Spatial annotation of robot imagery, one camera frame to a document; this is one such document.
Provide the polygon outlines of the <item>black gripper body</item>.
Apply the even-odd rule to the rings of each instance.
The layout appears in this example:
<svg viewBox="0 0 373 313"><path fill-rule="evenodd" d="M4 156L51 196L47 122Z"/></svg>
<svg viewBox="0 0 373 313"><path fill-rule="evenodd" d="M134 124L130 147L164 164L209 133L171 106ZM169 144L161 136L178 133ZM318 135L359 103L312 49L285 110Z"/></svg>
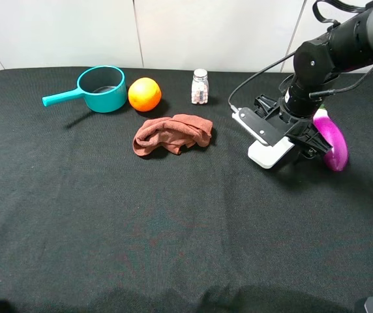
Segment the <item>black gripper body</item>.
<svg viewBox="0 0 373 313"><path fill-rule="evenodd" d="M331 87L332 79L317 86L305 86L297 77L289 76L278 88L281 93L278 100L265 95L256 97L255 113L293 143L326 143L313 122L323 99L310 98L310 94Z"/></svg>

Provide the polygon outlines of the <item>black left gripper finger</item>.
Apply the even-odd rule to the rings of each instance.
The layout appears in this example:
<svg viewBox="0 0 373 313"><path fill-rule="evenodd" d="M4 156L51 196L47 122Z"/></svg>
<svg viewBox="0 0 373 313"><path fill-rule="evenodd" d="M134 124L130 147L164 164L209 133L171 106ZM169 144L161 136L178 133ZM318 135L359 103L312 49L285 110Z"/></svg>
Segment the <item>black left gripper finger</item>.
<svg viewBox="0 0 373 313"><path fill-rule="evenodd" d="M292 143L299 148L300 155L306 159L313 159L316 156L324 157L332 149L332 145L314 125L293 130Z"/></svg>

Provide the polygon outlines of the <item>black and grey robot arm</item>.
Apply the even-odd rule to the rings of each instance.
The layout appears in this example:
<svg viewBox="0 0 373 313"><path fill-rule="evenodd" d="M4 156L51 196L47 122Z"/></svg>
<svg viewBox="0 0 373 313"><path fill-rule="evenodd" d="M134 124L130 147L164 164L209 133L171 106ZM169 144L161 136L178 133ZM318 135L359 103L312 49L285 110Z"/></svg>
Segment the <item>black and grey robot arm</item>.
<svg viewBox="0 0 373 313"><path fill-rule="evenodd" d="M248 156L262 168L271 169L288 153L307 159L321 156L333 170L341 170L348 161L344 136L322 104L361 84L334 89L342 73L365 67L373 72L373 1L364 7L331 4L355 16L344 23L326 19L314 4L315 17L330 27L293 53L294 73L280 84L280 98L260 95L255 110L241 108L233 115L255 137Z"/></svg>

